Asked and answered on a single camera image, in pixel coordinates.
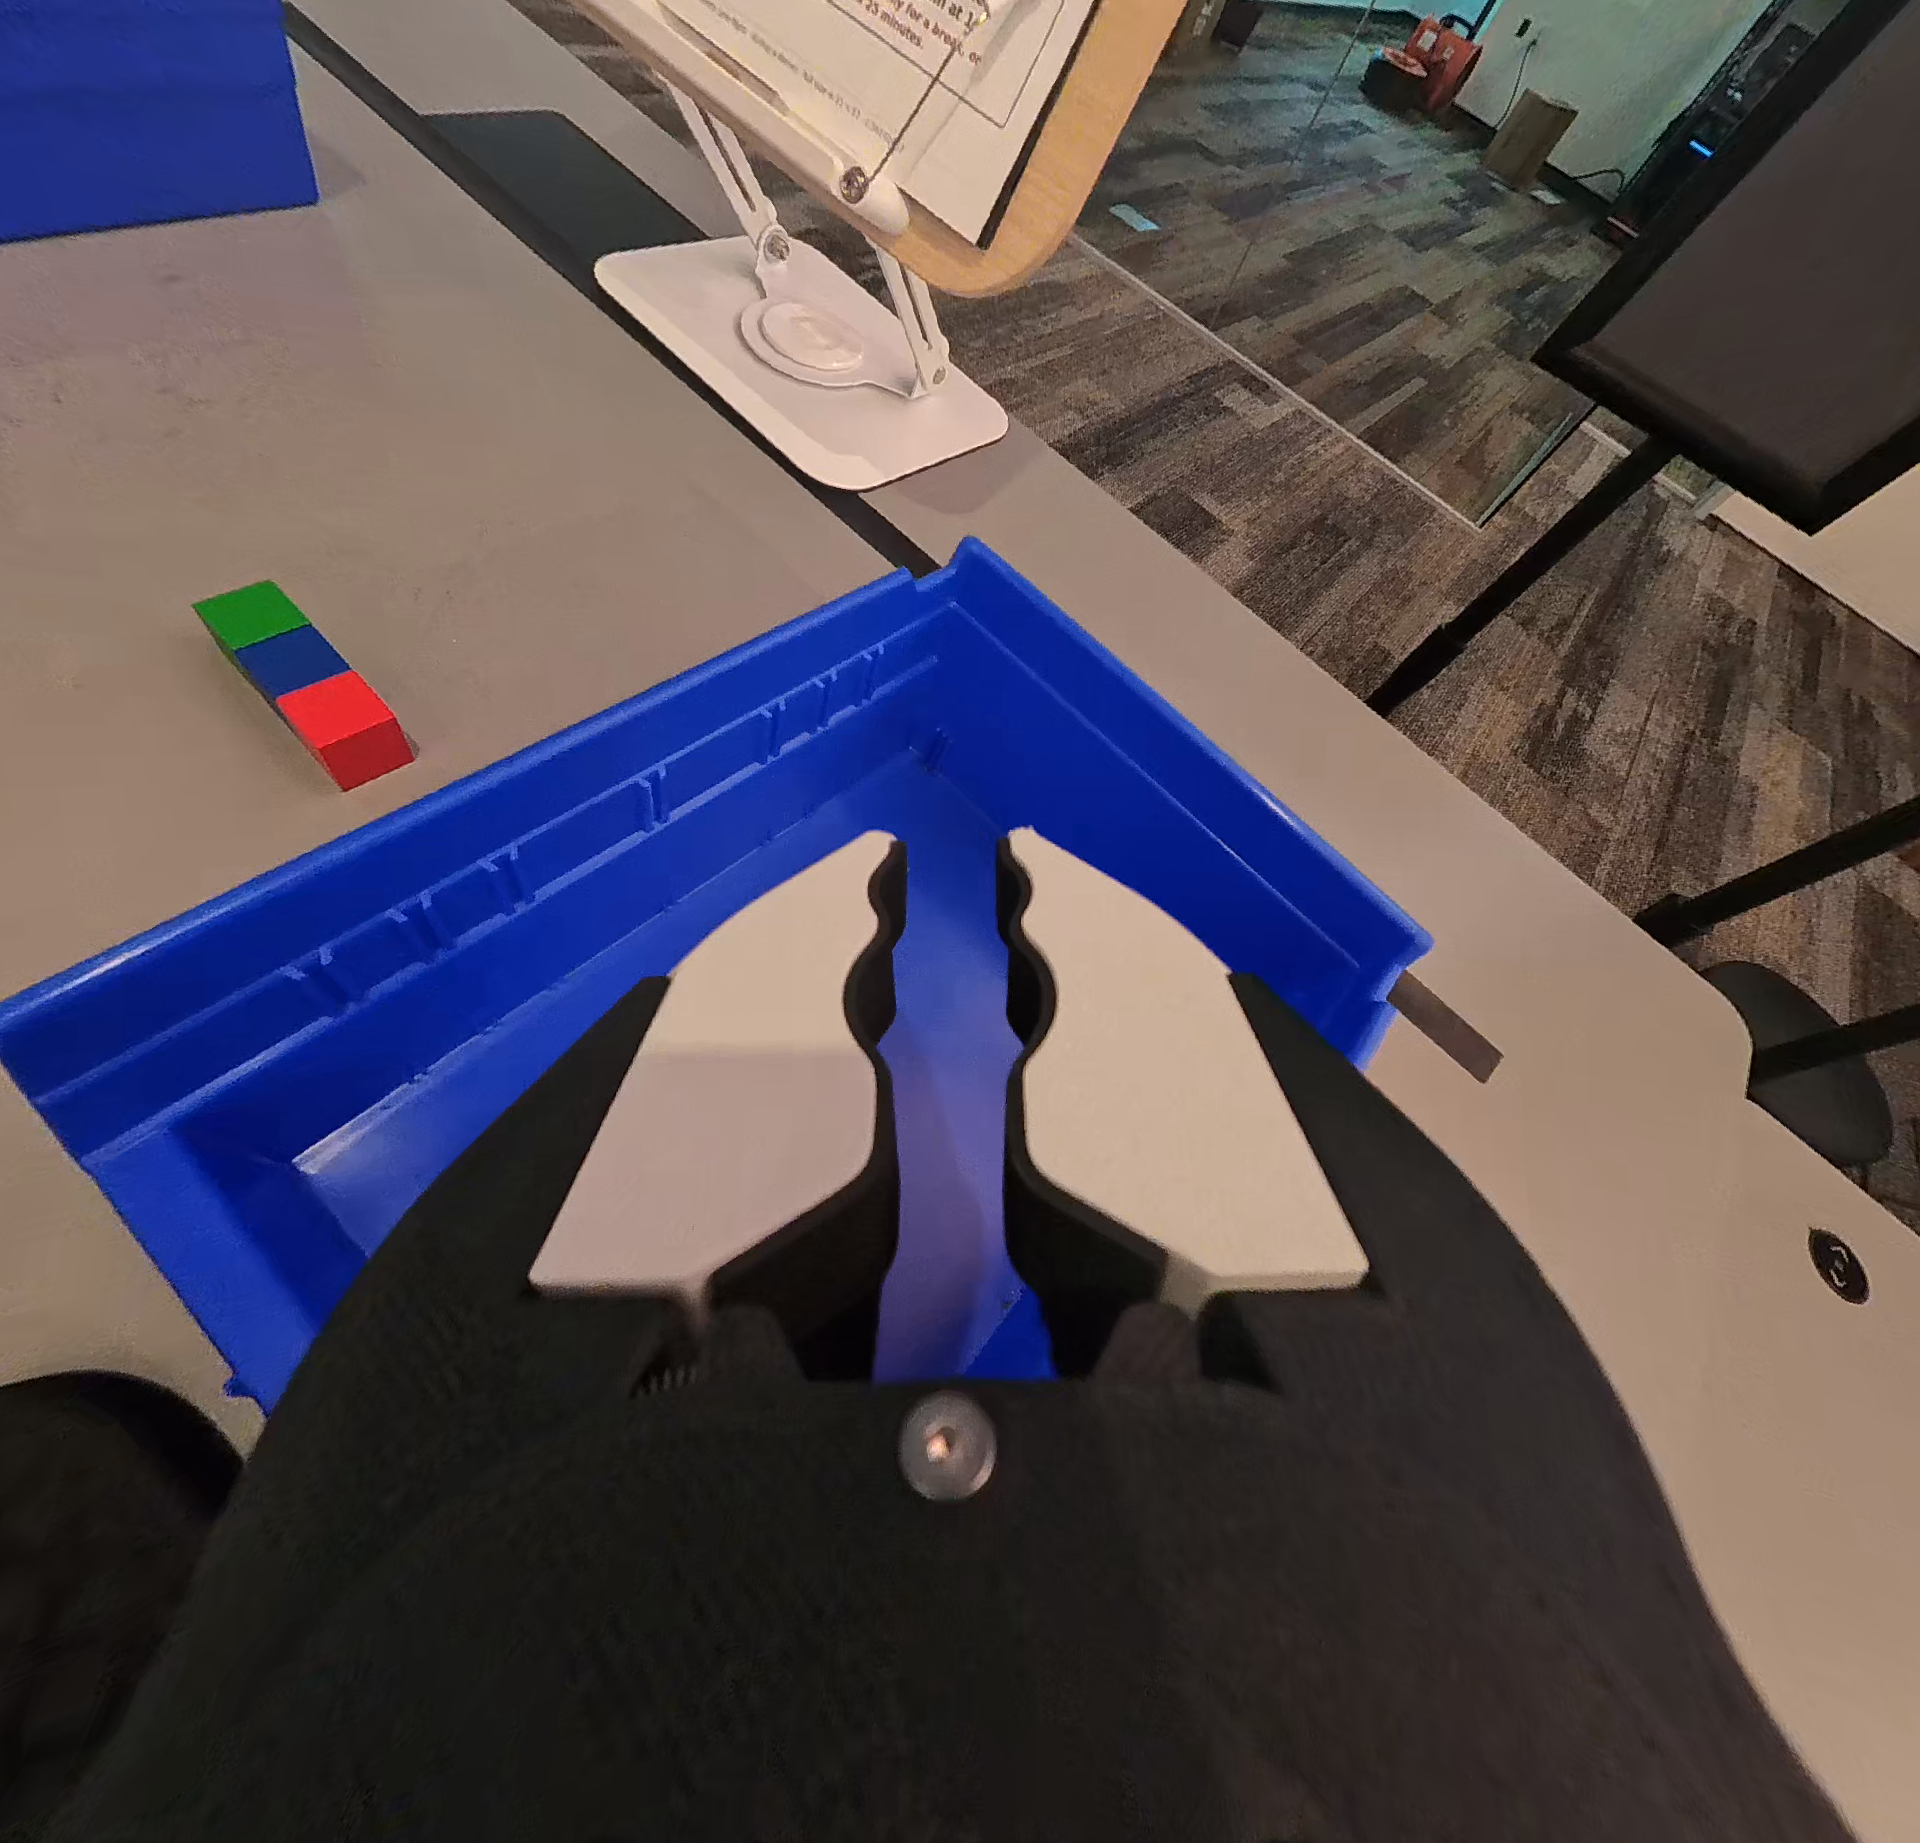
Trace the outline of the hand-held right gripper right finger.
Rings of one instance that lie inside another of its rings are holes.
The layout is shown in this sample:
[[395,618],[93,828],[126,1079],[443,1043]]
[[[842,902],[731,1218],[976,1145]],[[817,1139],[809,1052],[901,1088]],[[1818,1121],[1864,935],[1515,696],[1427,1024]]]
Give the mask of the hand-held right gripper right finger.
[[1352,1293],[1370,1258],[1262,1049],[1274,996],[1160,904],[1036,828],[997,848],[1005,1255],[1050,1367],[1124,1316]]

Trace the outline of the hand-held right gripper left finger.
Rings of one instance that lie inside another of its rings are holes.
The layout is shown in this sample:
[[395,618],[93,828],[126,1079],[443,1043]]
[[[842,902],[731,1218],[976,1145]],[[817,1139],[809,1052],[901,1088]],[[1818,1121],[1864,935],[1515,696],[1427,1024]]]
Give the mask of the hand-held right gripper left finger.
[[529,1266],[548,1298],[770,1312],[803,1372],[869,1378],[901,1249],[890,1065],[903,841],[867,832],[672,973]]

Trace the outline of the blue plastic bin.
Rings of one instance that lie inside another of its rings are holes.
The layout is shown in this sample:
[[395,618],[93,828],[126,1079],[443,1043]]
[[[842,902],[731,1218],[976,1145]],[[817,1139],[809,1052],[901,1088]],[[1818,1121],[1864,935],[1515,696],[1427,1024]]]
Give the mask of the blue plastic bin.
[[2,0],[2,239],[318,204],[283,0]]
[[398,1218],[641,980],[863,832],[907,852],[882,1381],[1040,1321],[1001,1233],[997,844],[1033,828],[1357,1067],[1435,947],[1026,579],[964,540],[4,1001],[4,1067],[271,1408]]

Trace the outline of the red wooden cube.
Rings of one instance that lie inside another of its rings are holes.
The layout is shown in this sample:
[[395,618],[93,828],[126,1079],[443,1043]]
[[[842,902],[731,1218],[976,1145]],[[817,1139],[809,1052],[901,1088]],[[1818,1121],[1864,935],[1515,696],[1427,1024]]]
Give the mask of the red wooden cube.
[[332,784],[352,794],[417,759],[392,708],[353,671],[289,691],[274,705]]

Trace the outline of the blue wooden cube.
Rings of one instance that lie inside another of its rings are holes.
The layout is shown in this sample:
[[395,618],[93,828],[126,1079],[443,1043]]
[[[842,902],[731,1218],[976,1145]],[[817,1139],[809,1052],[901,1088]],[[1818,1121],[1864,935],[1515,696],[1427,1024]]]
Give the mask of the blue wooden cube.
[[311,623],[282,630],[227,654],[242,678],[271,705],[352,671],[321,630]]

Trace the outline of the green wooden cube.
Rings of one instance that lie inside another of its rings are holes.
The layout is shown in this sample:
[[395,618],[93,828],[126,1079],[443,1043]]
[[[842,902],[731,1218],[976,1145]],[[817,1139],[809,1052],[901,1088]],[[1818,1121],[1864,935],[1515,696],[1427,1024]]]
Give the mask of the green wooden cube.
[[196,601],[192,608],[230,666],[230,652],[311,623],[300,604],[272,582],[220,592]]

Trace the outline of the black padded wrist rest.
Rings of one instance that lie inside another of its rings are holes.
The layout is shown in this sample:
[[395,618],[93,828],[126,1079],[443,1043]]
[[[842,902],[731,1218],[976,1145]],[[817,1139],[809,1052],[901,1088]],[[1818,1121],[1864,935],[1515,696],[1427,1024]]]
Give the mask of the black padded wrist rest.
[[180,1396],[2,1392],[2,1837],[40,1840],[118,1730],[242,1467]]

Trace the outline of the dark display panel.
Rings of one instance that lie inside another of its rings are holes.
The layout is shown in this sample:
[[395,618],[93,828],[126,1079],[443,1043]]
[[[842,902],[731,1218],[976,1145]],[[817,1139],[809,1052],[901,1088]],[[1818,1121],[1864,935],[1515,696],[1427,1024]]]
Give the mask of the dark display panel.
[[1536,365],[1816,536],[1916,468],[1918,0],[1852,0]]

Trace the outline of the single cardboard box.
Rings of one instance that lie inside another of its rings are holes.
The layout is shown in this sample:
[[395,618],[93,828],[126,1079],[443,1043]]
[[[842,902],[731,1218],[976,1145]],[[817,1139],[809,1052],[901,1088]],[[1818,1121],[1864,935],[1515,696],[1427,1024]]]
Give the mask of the single cardboard box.
[[1483,152],[1483,171],[1510,192],[1531,192],[1575,125],[1577,107],[1538,91],[1519,91]]

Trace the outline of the red air mover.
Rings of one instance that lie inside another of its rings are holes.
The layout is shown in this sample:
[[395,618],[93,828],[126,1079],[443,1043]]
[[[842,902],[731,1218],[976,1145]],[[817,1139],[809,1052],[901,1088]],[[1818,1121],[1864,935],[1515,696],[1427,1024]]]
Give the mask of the red air mover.
[[1453,107],[1481,51],[1467,18],[1427,16],[1402,47],[1381,47],[1368,60],[1361,97],[1390,113],[1436,119]]

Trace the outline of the printed instruction sheet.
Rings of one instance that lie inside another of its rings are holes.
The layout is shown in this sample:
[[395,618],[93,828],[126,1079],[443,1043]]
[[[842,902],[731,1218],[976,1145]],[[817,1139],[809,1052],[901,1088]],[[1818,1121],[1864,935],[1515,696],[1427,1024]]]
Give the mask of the printed instruction sheet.
[[570,0],[886,239],[989,246],[1102,0]]

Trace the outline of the black metal shelf rack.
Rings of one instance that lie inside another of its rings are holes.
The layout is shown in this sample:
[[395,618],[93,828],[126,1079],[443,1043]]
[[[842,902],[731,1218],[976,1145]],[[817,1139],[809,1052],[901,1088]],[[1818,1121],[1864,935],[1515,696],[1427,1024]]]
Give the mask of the black metal shelf rack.
[[1633,241],[1697,176],[1785,79],[1850,0],[1773,0],[1732,53],[1671,119],[1597,228],[1617,248]]

